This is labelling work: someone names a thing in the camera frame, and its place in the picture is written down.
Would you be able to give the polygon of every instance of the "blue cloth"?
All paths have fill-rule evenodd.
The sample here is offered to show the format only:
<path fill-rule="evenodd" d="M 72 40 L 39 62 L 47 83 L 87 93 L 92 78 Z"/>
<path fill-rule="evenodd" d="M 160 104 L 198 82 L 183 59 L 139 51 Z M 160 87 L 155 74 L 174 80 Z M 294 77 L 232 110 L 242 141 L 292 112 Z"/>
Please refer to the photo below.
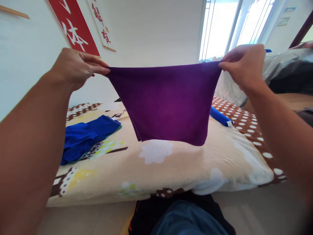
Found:
<path fill-rule="evenodd" d="M 78 123 L 66 127 L 64 151 L 60 165 L 78 161 L 91 146 L 106 139 L 120 129 L 121 124 L 102 115 L 88 123 Z"/>
<path fill-rule="evenodd" d="M 232 126 L 233 121 L 221 114 L 215 108 L 211 107 L 210 115 L 223 126 Z"/>
<path fill-rule="evenodd" d="M 228 235 L 221 224 L 201 207 L 187 201 L 176 201 L 155 224 L 152 235 Z"/>

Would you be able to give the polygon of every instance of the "bed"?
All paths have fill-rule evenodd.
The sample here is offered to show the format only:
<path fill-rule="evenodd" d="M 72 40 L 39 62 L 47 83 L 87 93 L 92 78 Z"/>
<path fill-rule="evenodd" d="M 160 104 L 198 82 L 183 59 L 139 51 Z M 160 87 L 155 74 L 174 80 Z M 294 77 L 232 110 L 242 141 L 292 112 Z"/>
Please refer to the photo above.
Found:
<path fill-rule="evenodd" d="M 286 180 L 265 146 L 256 117 L 216 96 L 212 106 L 234 123 L 224 127 L 210 117 L 207 140 L 200 147 L 165 140 L 138 142 L 119 100 L 109 106 L 85 103 L 68 109 L 67 126 L 106 115 L 123 127 L 79 162 L 60 166 L 47 206 L 167 198 L 187 190 L 205 195 Z"/>

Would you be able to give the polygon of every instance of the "wooden stick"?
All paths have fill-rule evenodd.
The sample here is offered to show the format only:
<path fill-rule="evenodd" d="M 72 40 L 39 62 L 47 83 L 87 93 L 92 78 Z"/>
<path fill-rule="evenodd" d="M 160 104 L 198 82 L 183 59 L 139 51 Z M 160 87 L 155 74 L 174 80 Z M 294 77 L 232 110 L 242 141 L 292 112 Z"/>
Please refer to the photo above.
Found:
<path fill-rule="evenodd" d="M 111 50 L 111 51 L 114 51 L 114 52 L 116 52 L 116 50 L 114 50 L 114 49 L 112 49 L 112 48 L 109 48 L 109 47 L 107 47 L 107 46 L 104 46 L 106 49 L 109 49 L 109 50 Z"/>
<path fill-rule="evenodd" d="M 24 18 L 27 18 L 27 19 L 30 19 L 29 16 L 24 14 L 24 13 L 21 13 L 19 11 L 16 11 L 16 10 L 13 10 L 11 8 L 7 8 L 7 7 L 1 6 L 1 5 L 0 5 L 0 10 L 8 12 L 8 13 L 11 13 L 11 14 L 14 14 L 14 15 L 18 15 L 18 16 L 21 16 L 21 17 L 24 17 Z"/>

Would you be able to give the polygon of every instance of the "poster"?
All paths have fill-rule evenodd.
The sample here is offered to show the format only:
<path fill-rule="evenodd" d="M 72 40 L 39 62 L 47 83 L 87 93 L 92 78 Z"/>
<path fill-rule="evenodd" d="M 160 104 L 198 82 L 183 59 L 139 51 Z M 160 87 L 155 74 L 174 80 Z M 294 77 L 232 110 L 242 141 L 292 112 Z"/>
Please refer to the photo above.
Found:
<path fill-rule="evenodd" d="M 286 26 L 288 24 L 288 21 L 290 19 L 290 16 L 294 12 L 296 8 L 285 8 L 284 13 L 281 15 L 280 19 L 278 20 L 277 26 Z"/>
<path fill-rule="evenodd" d="M 104 18 L 105 17 L 103 14 L 104 12 L 102 8 L 99 7 L 99 4 L 97 1 L 100 1 L 100 0 L 87 0 L 88 5 L 92 11 L 92 15 L 97 25 L 97 28 L 99 30 L 99 34 L 101 36 L 101 40 L 102 40 L 104 47 L 111 51 L 116 52 L 116 50 L 114 50 L 114 43 L 111 38 L 110 29 L 108 28 L 108 25 L 106 24 L 106 21 Z"/>
<path fill-rule="evenodd" d="M 64 34 L 75 50 L 100 56 L 76 0 L 48 0 Z"/>

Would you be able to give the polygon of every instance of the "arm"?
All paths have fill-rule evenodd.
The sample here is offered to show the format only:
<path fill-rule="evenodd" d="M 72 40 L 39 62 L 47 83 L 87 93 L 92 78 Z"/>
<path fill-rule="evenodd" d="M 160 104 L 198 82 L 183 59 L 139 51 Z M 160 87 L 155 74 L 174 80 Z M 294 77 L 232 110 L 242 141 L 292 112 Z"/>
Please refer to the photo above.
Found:
<path fill-rule="evenodd" d="M 106 63 L 64 48 L 0 123 L 0 234 L 35 234 L 61 162 L 68 102 Z"/>
<path fill-rule="evenodd" d="M 248 96 L 270 153 L 308 200 L 313 196 L 313 128 L 289 109 L 262 80 L 263 45 L 230 51 L 219 66 Z"/>

